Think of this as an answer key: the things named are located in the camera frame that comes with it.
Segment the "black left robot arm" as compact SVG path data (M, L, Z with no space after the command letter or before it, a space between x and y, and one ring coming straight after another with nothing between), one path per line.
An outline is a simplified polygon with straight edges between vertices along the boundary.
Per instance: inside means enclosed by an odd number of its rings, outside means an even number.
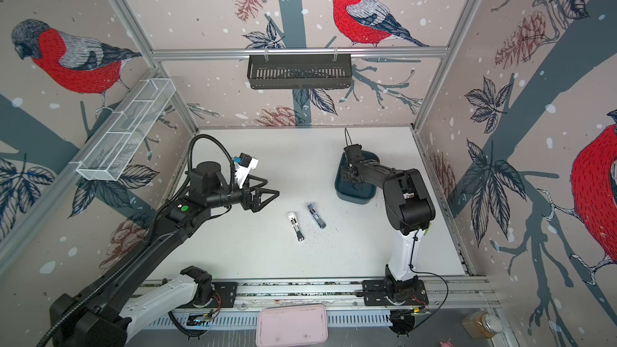
M254 158L227 154L230 178L217 162L188 167L181 189L158 211L143 241L77 296L64 294L50 308L51 328L39 341L55 346L123 346L165 313L219 300L209 273L188 267L158 289L132 300L147 277L208 220L212 210L235 204L256 213L279 196L267 180L249 175Z

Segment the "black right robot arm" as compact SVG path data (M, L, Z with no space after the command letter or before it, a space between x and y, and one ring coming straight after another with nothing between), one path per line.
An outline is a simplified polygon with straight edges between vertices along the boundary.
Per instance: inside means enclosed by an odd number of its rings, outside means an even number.
M366 157L359 144L345 147L344 155L342 181L367 183L382 190L388 222L398 231L383 283L386 297L395 304L403 303L419 290L419 246L436 216L431 196L419 170L385 166Z

